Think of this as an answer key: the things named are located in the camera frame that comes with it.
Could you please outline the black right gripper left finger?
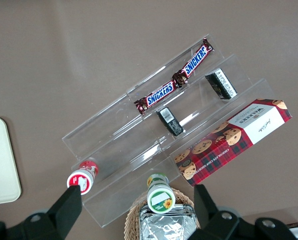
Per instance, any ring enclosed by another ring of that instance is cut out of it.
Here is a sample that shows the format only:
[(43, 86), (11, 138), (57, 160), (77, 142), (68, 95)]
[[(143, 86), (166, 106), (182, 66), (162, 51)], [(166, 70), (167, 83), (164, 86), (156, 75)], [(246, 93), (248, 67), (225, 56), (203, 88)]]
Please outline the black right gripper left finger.
[(47, 212), (34, 213), (10, 228), (0, 221), (0, 240), (64, 240), (81, 212), (81, 189), (72, 185)]

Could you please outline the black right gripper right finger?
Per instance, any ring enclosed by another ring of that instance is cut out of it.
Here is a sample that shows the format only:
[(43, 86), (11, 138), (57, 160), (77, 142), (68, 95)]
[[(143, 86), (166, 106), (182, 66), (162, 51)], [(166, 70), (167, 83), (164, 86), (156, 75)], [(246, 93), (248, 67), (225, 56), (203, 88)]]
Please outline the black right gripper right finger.
[(280, 220), (260, 217), (254, 224), (229, 210), (219, 210), (203, 184), (194, 187), (194, 210), (200, 229), (190, 240), (295, 240)]

